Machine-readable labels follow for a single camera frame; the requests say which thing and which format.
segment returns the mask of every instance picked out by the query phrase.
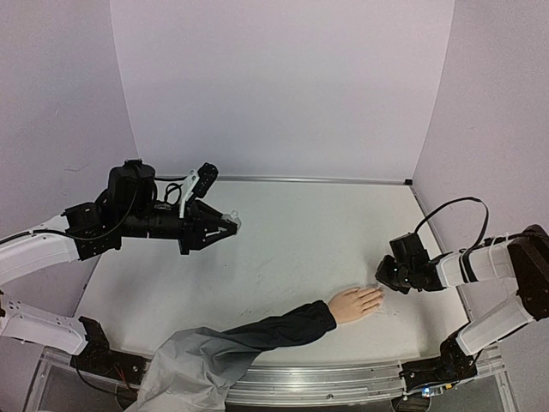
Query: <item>robotic arm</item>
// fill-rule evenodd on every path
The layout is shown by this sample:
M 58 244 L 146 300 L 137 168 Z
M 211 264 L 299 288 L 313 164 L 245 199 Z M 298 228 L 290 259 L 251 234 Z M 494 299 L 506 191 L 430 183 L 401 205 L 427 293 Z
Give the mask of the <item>robotic arm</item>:
M 200 200 L 217 175 L 217 168 L 206 163 L 178 180 L 182 183 L 170 183 L 164 200 L 159 200 L 155 170 L 141 160 L 126 161 L 111 170 L 108 187 L 95 202 L 66 209 L 37 227 L 0 239 L 0 287 L 53 264 L 119 250 L 123 237 L 174 239 L 181 254 L 188 255 L 235 235 L 241 224 L 238 214 L 223 215 Z M 169 203 L 168 195 L 174 191 L 178 200 Z M 144 365 L 138 357 L 110 351 L 100 324 L 92 319 L 57 316 L 25 305 L 1 290 L 0 336 L 79 355 L 87 370 L 97 369 L 98 359 L 105 363 L 106 354 L 107 358 L 117 356 L 120 365 L 134 363 L 125 370 L 129 381 L 137 380 L 135 364 L 140 365 L 139 373 Z
M 483 348 L 549 317 L 549 237 L 540 226 L 433 259 L 417 230 L 389 243 L 393 256 L 385 256 L 376 278 L 403 294 L 411 288 L 438 291 L 505 277 L 515 277 L 518 283 L 516 295 L 450 335 L 440 346 L 440 356 L 402 365 L 408 394 L 451 387 L 476 376 L 476 360 Z

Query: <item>cable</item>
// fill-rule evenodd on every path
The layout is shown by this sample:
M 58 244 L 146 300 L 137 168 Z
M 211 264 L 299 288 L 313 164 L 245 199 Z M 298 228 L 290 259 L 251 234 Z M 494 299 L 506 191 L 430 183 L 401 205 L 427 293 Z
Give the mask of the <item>cable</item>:
M 28 236 L 30 234 L 31 234 L 30 232 L 22 232 L 22 233 L 17 233 L 17 234 L 11 235 L 11 236 L 7 237 L 6 239 L 0 240 L 0 245 L 3 245 L 4 243 L 11 242 L 12 240 L 15 240 L 15 239 L 19 239 L 19 238 Z
M 121 378 L 121 380 L 126 385 L 126 388 L 128 388 L 128 391 L 137 393 L 137 391 L 134 388 L 132 388 L 130 386 L 130 384 L 128 383 L 128 381 L 126 380 L 126 377 L 124 375 L 124 370 L 122 369 L 122 367 L 118 368 L 118 365 L 114 365 L 113 367 L 114 367 L 114 370 L 117 371 L 118 376 Z
M 111 391 L 108 391 L 107 389 L 103 389 L 103 388 L 99 388 L 98 386 L 95 386 L 95 385 L 92 385 L 90 384 L 87 380 L 84 379 L 84 377 L 82 376 L 81 372 L 80 372 L 80 369 L 78 369 L 78 366 L 75 364 L 75 370 L 76 370 L 76 374 L 78 375 L 78 377 L 80 378 L 80 380 L 86 384 L 87 386 L 89 386 L 90 388 L 93 388 L 95 389 L 96 391 L 99 391 L 99 392 L 103 392 L 103 393 L 106 393 L 107 395 L 113 395 L 116 399 L 125 399 L 126 401 L 131 401 L 131 402 L 134 402 L 135 399 L 132 398 L 132 397 L 125 397 L 124 395 L 120 395 L 119 393 L 116 393 L 116 392 L 111 392 Z
M 81 238 L 79 236 L 75 236 L 74 234 L 61 232 L 60 230 L 55 230 L 55 229 L 36 229 L 36 230 L 33 230 L 32 232 L 27 230 L 26 232 L 17 233 L 17 234 L 9 236 L 8 238 L 0 240 L 0 245 L 3 245 L 4 243 L 8 243 L 8 242 L 10 242 L 12 240 L 15 240 L 15 239 L 22 238 L 24 236 L 32 236 L 36 233 L 57 234 L 59 236 L 64 236 L 65 238 L 69 238 L 69 239 L 73 239 L 73 240 L 80 240 L 80 241 L 87 241 L 87 242 L 103 239 L 105 236 L 108 236 L 109 234 L 116 231 L 119 227 L 121 227 L 124 224 L 124 222 L 126 221 L 126 219 L 128 218 L 128 216 L 130 215 L 131 208 L 133 208 L 134 204 L 136 203 L 137 193 L 139 193 L 139 183 L 141 182 L 141 175 L 139 173 L 139 169 L 137 169 L 137 171 L 138 171 L 137 172 L 137 176 L 138 176 L 137 186 L 136 186 L 136 191 L 134 193 L 134 196 L 131 198 L 130 206 L 128 207 L 128 210 L 126 211 L 124 217 L 122 219 L 120 219 L 120 222 L 117 223 L 117 225 L 115 227 L 113 227 L 111 230 L 109 230 L 108 232 L 103 233 L 99 236 L 92 237 L 92 238 Z
M 477 364 L 477 360 L 480 358 L 480 355 L 482 354 L 482 351 L 483 351 L 483 350 L 484 350 L 484 349 L 481 349 L 481 350 L 479 351 L 479 353 L 474 357 L 473 363 L 471 364 L 471 368 L 469 369 L 469 371 L 470 371 L 471 369 L 473 369 L 473 367 Z
M 480 231 L 480 234 L 479 234 L 479 238 L 477 238 L 477 240 L 474 242 L 473 246 L 472 247 L 475 247 L 477 245 L 480 244 L 480 242 L 482 242 L 482 239 L 484 238 L 485 234 L 486 234 L 486 229 L 488 227 L 488 219 L 489 219 L 489 216 L 490 216 L 490 210 L 488 209 L 488 206 L 486 206 L 486 204 L 478 199 L 477 197 L 459 197 L 457 199 L 454 199 L 454 200 L 450 200 L 449 202 L 446 202 L 440 206 L 438 206 L 436 209 L 434 209 L 429 215 L 427 215 L 420 223 L 419 225 L 415 228 L 415 230 L 413 231 L 414 233 L 417 233 L 419 231 L 419 229 L 424 225 L 426 224 L 434 215 L 436 215 L 438 212 L 440 212 L 442 209 L 450 206 L 451 204 L 454 204 L 454 203 L 459 203 L 459 202 L 466 202 L 466 201 L 470 201 L 470 202 L 476 202 L 476 203 L 482 203 L 482 205 L 484 206 L 484 209 L 486 211 L 486 214 L 485 214 L 485 219 L 484 219 L 484 223 L 482 225 L 482 229 Z
M 516 239 L 516 238 L 539 238 L 545 241 L 549 241 L 549 236 L 543 233 L 536 233 L 536 232 L 515 233 L 509 236 L 509 239 Z
M 159 182 L 183 182 L 187 177 L 184 178 L 154 178 L 154 180 L 158 180 Z
M 170 206 L 176 206 L 181 202 L 181 197 L 183 197 L 183 190 L 181 189 L 183 185 L 178 185 L 177 183 L 170 183 L 168 186 L 166 186 L 166 190 L 164 192 L 164 203 L 169 204 Z M 178 200 L 175 201 L 175 203 L 168 202 L 168 197 L 174 192 L 179 191 Z

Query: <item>human hand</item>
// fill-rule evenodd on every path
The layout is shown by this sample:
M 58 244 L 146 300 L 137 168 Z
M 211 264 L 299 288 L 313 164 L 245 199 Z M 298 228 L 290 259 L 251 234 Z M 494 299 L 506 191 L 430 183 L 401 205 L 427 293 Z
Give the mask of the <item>human hand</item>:
M 337 324 L 345 324 L 375 312 L 382 302 L 381 289 L 351 288 L 334 296 L 328 303 L 328 308 Z

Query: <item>purple wall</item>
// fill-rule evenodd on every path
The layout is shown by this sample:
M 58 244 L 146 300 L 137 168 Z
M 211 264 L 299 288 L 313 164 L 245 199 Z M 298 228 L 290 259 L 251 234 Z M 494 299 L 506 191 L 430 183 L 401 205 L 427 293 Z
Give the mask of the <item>purple wall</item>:
M 489 234 L 549 230 L 549 2 L 457 0 L 437 103 L 414 185 L 428 210 L 454 197 L 481 197 Z M 456 205 L 434 220 L 447 250 L 477 236 L 481 208 Z M 467 288 L 474 314 L 512 284 Z M 501 344 L 521 410 L 549 401 L 549 321 Z
M 161 174 L 208 159 L 225 175 L 409 179 L 453 7 L 113 1 L 139 154 Z
M 108 0 L 0 2 L 0 238 L 94 200 L 136 156 Z M 21 300 L 75 310 L 94 261 L 8 283 Z M 0 338 L 0 409 L 20 411 L 41 347 Z

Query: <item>dark jacket sleeve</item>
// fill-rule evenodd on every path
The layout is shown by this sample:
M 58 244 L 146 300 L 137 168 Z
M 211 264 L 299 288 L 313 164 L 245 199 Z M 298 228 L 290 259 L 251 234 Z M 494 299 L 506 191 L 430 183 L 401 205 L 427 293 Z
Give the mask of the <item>dark jacket sleeve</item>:
M 223 333 L 251 348 L 272 350 L 315 342 L 335 327 L 328 305 L 318 300 L 285 315 L 265 318 Z

